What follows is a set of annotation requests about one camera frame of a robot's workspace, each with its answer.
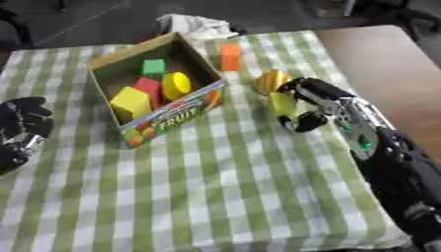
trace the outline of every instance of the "black robotic glove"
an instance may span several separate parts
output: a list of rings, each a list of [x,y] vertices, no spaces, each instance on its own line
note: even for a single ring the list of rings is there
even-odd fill
[[[44,103],[44,97],[34,96],[0,104],[0,174],[27,162],[32,154],[30,145],[49,136],[52,112],[42,107]],[[5,143],[22,133],[28,133],[24,141]]]
[[[22,133],[32,133],[47,138],[47,126],[52,119],[50,110],[42,107],[44,97],[10,99],[0,104],[0,144]]]

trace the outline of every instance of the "red cube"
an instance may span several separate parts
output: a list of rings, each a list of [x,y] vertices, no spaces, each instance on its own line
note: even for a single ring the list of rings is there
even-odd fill
[[[142,77],[132,88],[149,95],[152,110],[159,108],[160,82]]]

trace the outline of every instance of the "white cloth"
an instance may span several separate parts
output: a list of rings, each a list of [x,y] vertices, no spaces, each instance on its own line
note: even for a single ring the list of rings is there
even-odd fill
[[[229,38],[238,35],[231,32],[229,22],[179,14],[166,14],[157,18],[161,33],[181,32],[190,40],[204,41],[215,38]]]

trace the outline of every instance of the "box label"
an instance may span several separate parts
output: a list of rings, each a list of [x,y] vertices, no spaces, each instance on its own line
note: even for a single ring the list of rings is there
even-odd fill
[[[198,95],[188,95],[160,108],[143,120],[133,121],[121,127],[124,140],[130,148],[142,145],[186,121],[223,103],[224,82],[206,87]]]

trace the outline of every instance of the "yellow block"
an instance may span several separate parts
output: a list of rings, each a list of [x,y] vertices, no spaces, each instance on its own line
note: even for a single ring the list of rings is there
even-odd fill
[[[275,118],[286,116],[295,118],[296,102],[292,94],[272,92],[269,94],[270,112]]]
[[[279,70],[272,70],[263,74],[255,83],[254,88],[261,95],[275,92],[281,85],[289,82],[291,77]]]
[[[111,101],[110,105],[122,124],[139,119],[152,112],[149,95],[126,87]]]
[[[162,93],[169,100],[179,99],[190,93],[191,84],[181,72],[166,74],[162,79]]]

